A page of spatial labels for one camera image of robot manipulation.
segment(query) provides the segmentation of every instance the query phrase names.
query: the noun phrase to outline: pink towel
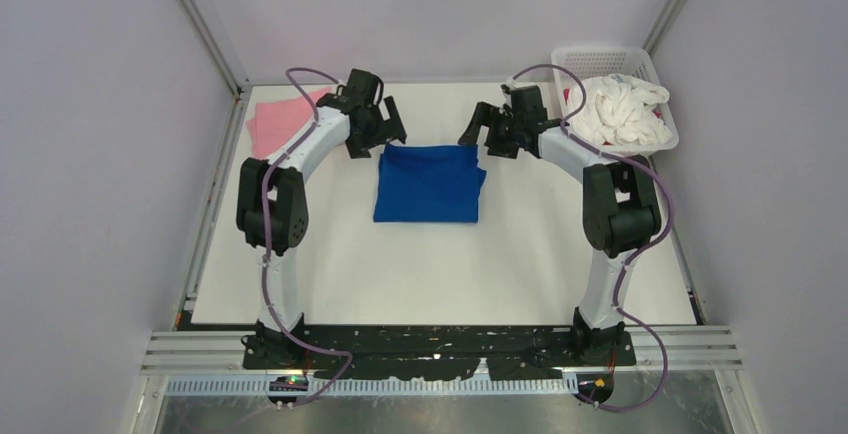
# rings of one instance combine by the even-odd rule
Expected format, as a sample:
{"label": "pink towel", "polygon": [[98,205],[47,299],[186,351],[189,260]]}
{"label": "pink towel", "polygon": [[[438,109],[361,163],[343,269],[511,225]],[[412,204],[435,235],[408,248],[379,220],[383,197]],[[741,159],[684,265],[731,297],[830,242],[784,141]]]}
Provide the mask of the pink towel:
{"label": "pink towel", "polygon": [[[330,89],[311,92],[309,97],[317,101]],[[257,103],[256,115],[247,121],[247,132],[253,140],[253,157],[265,159],[285,146],[311,117],[312,108],[303,96],[287,101]]]}

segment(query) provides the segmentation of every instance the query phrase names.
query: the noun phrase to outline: cable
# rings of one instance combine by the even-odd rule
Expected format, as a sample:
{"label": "cable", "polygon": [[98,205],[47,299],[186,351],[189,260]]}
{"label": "cable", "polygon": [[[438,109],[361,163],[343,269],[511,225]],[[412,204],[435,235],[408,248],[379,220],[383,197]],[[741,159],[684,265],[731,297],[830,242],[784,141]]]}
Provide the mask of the cable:
{"label": "cable", "polygon": [[610,371],[610,380],[613,381],[613,382],[615,382],[615,378],[613,376],[615,376],[616,357],[617,356],[616,356],[616,353],[615,353],[615,349],[612,349],[612,352],[610,353],[610,363],[607,366],[607,369],[609,369],[609,371]]}
{"label": "cable", "polygon": [[[656,183],[657,187],[659,188],[660,195],[662,195],[663,199],[665,200],[665,204],[668,207],[668,218],[666,219],[666,224],[665,224],[665,227],[663,228],[662,232],[660,232],[660,234],[657,237],[655,237],[652,241],[650,241],[649,243],[640,247],[639,249],[636,249],[636,251],[634,251],[632,254],[627,256],[627,259],[625,259],[624,263],[621,265],[621,270],[619,271],[618,278],[615,281],[615,289],[613,290],[613,293],[612,293],[612,304],[613,304],[613,307],[615,308],[615,310],[619,314],[621,314],[622,317],[633,321],[637,326],[639,326],[642,329],[644,329],[645,331],[647,331],[648,334],[650,334],[654,339],[656,339],[657,344],[659,344],[659,347],[660,347],[660,353],[662,354],[663,369],[662,369],[662,375],[660,376],[660,381],[659,381],[659,383],[657,383],[657,388],[644,401],[642,401],[638,404],[634,404],[632,406],[611,406],[611,405],[608,405],[608,404],[595,404],[595,405],[599,409],[602,409],[602,410],[605,410],[605,411],[610,411],[610,412],[632,412],[632,411],[636,411],[636,410],[641,409],[641,408],[647,406],[648,404],[652,403],[657,398],[657,396],[659,396],[660,392],[662,392],[662,389],[665,386],[665,382],[668,378],[668,351],[666,350],[665,344],[663,344],[662,339],[660,339],[660,336],[659,336],[659,334],[657,334],[656,331],[651,329],[650,326],[648,326],[647,324],[642,322],[637,317],[633,316],[632,314],[630,314],[630,313],[628,313],[627,311],[624,310],[624,308],[621,306],[619,295],[621,294],[621,286],[624,284],[624,278],[627,276],[627,269],[630,267],[630,264],[633,263],[633,261],[636,260],[637,257],[642,255],[642,253],[644,253],[648,249],[650,249],[650,248],[656,246],[657,244],[659,244],[660,242],[662,242],[671,233],[671,226],[674,224],[674,200],[671,198],[671,194],[669,193],[668,187],[665,185],[665,183],[663,183],[662,179],[660,179],[660,177],[657,175],[657,173],[655,173],[650,168],[648,168],[648,167],[642,165],[641,163],[636,162],[632,159],[628,159],[628,158],[623,157],[623,156],[619,156],[619,155],[616,155],[616,154],[613,154],[613,153],[610,153],[610,152],[603,151],[600,148],[594,146],[593,144],[587,142],[586,140],[581,138],[576,133],[573,133],[573,132],[568,130],[568,120],[571,119],[572,117],[574,117],[575,115],[577,115],[577,113],[580,112],[583,109],[583,107],[586,105],[586,87],[583,86],[583,83],[580,82],[580,79],[577,76],[575,76],[573,72],[569,71],[568,69],[566,69],[562,66],[558,66],[556,64],[536,64],[536,65],[530,66],[526,69],[519,71],[518,74],[512,76],[512,79],[516,80],[516,79],[518,79],[518,77],[526,74],[527,72],[530,72],[534,69],[540,69],[540,68],[556,69],[556,70],[559,70],[561,72],[564,72],[565,74],[568,74],[569,77],[574,79],[574,82],[577,83],[577,86],[580,88],[580,92],[583,94],[583,99],[581,100],[580,105],[577,107],[577,109],[575,109],[574,112],[570,112],[567,115],[563,116],[562,122],[560,123],[560,129],[562,129],[562,132],[564,132],[565,135],[569,139],[573,140],[574,142],[579,144],[581,147],[583,147],[584,149],[588,150],[589,152],[591,152],[593,154],[597,154],[598,156],[601,156],[601,157],[604,157],[604,158],[607,158],[607,159],[611,159],[611,160],[614,160],[614,161],[623,162],[624,164],[627,164],[627,165],[629,165],[633,168],[636,168],[636,169],[644,172],[645,174],[647,174]],[[583,394],[578,393],[577,396],[585,402],[594,403],[594,401],[592,401],[592,399],[584,396]]]}

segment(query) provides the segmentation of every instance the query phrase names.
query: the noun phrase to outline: blue folded cloth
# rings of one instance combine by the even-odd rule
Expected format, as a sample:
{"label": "blue folded cloth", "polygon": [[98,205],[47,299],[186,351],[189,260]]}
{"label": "blue folded cloth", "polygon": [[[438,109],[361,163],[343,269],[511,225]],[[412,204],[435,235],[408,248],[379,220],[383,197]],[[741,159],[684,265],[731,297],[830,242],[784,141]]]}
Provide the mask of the blue folded cloth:
{"label": "blue folded cloth", "polygon": [[374,222],[477,222],[486,171],[476,146],[400,147],[380,156]]}

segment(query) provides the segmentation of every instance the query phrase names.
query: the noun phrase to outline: white laundry basket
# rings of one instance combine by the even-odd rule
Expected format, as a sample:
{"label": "white laundry basket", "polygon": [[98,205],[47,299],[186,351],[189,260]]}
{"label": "white laundry basket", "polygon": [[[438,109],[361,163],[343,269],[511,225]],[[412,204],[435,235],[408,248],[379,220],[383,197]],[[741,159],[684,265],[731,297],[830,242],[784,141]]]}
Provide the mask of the white laundry basket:
{"label": "white laundry basket", "polygon": [[[551,53],[551,62],[562,66],[573,72],[577,77],[589,79],[591,77],[606,76],[609,74],[627,74],[638,77],[661,86],[657,71],[651,63],[651,57],[644,49],[638,47],[560,47]],[[556,80],[557,98],[563,115],[568,112],[565,106],[563,90],[574,86],[574,81],[564,72],[554,71]],[[613,152],[621,156],[643,155],[650,156],[657,151],[665,151],[677,145],[677,127],[671,117],[668,104],[657,106],[665,125],[671,131],[672,137],[665,144],[654,144],[651,146],[599,146],[605,151]]]}

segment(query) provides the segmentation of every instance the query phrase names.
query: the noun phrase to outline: white wall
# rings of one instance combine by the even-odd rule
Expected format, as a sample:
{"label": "white wall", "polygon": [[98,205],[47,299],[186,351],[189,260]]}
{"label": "white wall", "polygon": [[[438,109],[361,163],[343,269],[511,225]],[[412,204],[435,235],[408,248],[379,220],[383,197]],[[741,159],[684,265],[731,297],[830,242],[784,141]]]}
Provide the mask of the white wall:
{"label": "white wall", "polygon": [[774,432],[845,432],[848,0],[689,0],[655,61],[704,307]]}
{"label": "white wall", "polygon": [[561,43],[641,45],[665,1],[197,0],[254,84],[288,83],[292,65],[341,78],[363,67],[390,81],[501,81],[549,62]]}
{"label": "white wall", "polygon": [[231,103],[176,0],[0,0],[0,432],[118,429]]}

